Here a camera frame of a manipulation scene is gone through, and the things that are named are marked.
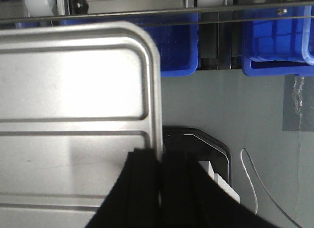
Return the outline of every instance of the blue plastic bin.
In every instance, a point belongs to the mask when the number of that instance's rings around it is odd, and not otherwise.
[[[197,22],[198,14],[182,15],[181,20]],[[163,23],[163,17],[120,18],[135,24]],[[62,25],[77,25],[95,22],[105,22],[106,19],[97,20],[67,20]],[[198,25],[162,25],[144,27],[160,53],[160,66],[162,77],[188,76],[195,72],[198,66]]]
[[[312,6],[289,7],[285,16],[309,16]],[[278,17],[277,9],[253,10],[250,17]],[[314,65],[311,18],[244,23],[245,53],[252,61],[292,61]]]

